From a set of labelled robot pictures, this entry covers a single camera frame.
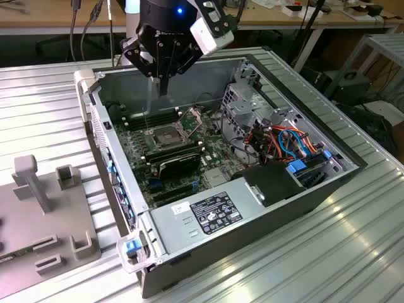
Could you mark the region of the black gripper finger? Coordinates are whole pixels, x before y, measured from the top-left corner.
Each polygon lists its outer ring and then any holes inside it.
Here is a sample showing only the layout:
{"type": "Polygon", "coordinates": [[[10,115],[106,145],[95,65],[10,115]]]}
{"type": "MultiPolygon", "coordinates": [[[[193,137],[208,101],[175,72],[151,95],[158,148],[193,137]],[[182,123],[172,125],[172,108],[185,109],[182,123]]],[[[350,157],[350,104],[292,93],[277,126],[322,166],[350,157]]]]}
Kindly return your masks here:
{"type": "Polygon", "coordinates": [[[164,94],[164,77],[158,74],[156,60],[139,43],[137,38],[126,38],[121,41],[123,56],[147,78],[155,84],[157,93],[164,94]]]}
{"type": "Polygon", "coordinates": [[[177,74],[184,74],[201,56],[197,45],[190,44],[182,53],[174,53],[169,62],[169,69],[163,78],[163,94],[167,94],[169,81],[177,74]]]}

